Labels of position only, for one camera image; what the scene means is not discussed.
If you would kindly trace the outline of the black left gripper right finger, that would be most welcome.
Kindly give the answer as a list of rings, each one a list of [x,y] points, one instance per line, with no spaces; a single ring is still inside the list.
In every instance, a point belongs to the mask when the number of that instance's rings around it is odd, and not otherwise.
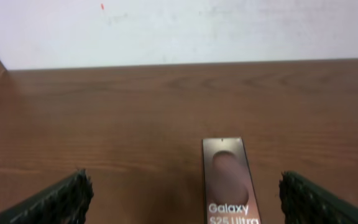
[[[296,172],[283,172],[279,189],[285,224],[358,224],[357,207]]]

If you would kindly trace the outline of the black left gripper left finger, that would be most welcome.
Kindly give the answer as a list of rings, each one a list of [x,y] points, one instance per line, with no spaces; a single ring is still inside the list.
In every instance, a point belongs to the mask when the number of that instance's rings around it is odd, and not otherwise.
[[[0,224],[85,224],[94,196],[84,169],[0,212]]]

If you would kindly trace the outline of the bronze Galaxy smartphone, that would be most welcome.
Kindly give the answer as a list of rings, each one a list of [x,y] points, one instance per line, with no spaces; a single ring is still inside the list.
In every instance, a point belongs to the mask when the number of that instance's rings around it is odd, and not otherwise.
[[[202,140],[204,222],[261,224],[259,206],[241,138]]]

